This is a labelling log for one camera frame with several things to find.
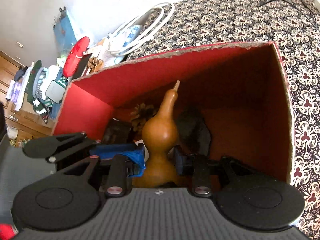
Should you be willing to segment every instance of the floral fabric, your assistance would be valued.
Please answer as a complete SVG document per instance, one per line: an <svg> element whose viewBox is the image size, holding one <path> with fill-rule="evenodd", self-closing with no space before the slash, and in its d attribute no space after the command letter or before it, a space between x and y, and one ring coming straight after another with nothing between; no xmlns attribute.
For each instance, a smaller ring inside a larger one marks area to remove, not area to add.
<svg viewBox="0 0 320 240"><path fill-rule="evenodd" d="M298 228L311 239L320 236L320 32L300 0L257 8L263 0L185 0L175 4L170 20L155 39L133 51L127 60L173 49L232 41L274 41L291 90L296 153L291 184L304 195ZM304 0L320 26L313 0ZM157 17L153 12L143 30Z"/></svg>

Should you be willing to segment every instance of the red box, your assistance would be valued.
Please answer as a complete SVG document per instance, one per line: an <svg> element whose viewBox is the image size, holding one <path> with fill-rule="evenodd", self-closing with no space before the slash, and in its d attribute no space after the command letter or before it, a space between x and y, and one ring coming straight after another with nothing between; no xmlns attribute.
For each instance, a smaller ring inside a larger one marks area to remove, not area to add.
<svg viewBox="0 0 320 240"><path fill-rule="evenodd" d="M212 134L210 157L231 155L290 182L294 156L288 83L272 42L227 43L123 62L74 80L54 134L86 131L101 139L110 118L123 121L139 103L159 105L180 80L176 117L193 104Z"/></svg>

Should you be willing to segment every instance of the purple cloth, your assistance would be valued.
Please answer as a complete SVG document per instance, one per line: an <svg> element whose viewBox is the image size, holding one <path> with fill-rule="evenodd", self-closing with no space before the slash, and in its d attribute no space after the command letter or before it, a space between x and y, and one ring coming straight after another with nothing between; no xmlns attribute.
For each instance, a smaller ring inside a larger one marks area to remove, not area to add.
<svg viewBox="0 0 320 240"><path fill-rule="evenodd" d="M17 103L18 95L21 89L21 83L16 82L12 89L11 101Z"/></svg>

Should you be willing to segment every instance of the wooden door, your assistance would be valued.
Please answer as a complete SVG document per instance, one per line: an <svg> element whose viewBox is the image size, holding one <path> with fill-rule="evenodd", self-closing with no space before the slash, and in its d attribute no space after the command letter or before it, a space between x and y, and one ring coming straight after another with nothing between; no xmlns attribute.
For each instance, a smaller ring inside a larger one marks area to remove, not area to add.
<svg viewBox="0 0 320 240"><path fill-rule="evenodd" d="M15 111L15 105L7 101L5 96L8 91L10 81L14 78L19 69L18 64L9 62L0 55L0 101L4 105L5 121L18 129L17 142L20 139L32 139L50 135L52 128L46 125L41 117L23 110Z"/></svg>

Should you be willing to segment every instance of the white cable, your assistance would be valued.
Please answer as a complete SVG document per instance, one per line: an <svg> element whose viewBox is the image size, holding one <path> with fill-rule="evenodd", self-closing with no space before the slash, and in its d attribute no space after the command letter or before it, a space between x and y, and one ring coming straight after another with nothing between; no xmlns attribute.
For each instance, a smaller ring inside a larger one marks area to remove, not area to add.
<svg viewBox="0 0 320 240"><path fill-rule="evenodd" d="M164 9L163 6L165 5L171 5L171 10L168 13L167 17L164 18L164 20L153 30L151 31L157 24L158 22L162 19L164 15ZM117 38L117 35L121 35L122 33L125 33L128 28L130 28L137 20L142 18L146 13L148 13L150 10L155 10L155 9L161 9L161 13L158 16L158 18L143 32L141 33L137 38L135 38L133 41L131 41L127 46L121 47L120 49L117 50L111 50L110 44L113 42L113 39ZM174 4L171 2L166 2L166 3L159 3L155 6L153 6L151 9L146 11L145 13L135 17L133 20L122 24L118 29L115 30L114 33L109 34L109 39L106 41L106 50L112 54L115 57L121 57L125 56L131 52L133 52L136 48L140 47L142 44L144 44L146 41L150 41L154 39L154 34L160 30L160 28L166 24L166 22L170 19L174 12Z"/></svg>

